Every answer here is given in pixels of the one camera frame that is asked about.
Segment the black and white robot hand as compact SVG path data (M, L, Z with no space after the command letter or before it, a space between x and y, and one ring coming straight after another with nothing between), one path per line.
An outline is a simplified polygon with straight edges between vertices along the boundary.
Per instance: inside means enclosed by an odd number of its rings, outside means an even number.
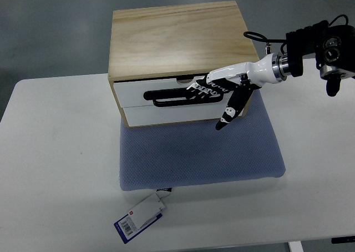
M278 83L273 71L273 56L274 53L254 63L244 62L212 70L190 85L184 97L210 100L231 92L225 111L215 126L216 130L220 130L238 117L253 91L266 83Z

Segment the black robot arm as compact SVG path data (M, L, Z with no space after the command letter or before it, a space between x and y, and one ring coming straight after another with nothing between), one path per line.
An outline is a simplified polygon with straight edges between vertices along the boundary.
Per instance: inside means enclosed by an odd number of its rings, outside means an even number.
M312 26L286 33L285 39L268 39L252 31L244 32L251 40L264 42L266 57L271 70L266 75L249 76L251 82L261 83L262 78L285 81L291 75L303 75L303 57L314 54L320 78L326 81L328 96L334 97L340 90L341 80L354 78L354 27L348 16L338 15L331 22L320 21Z

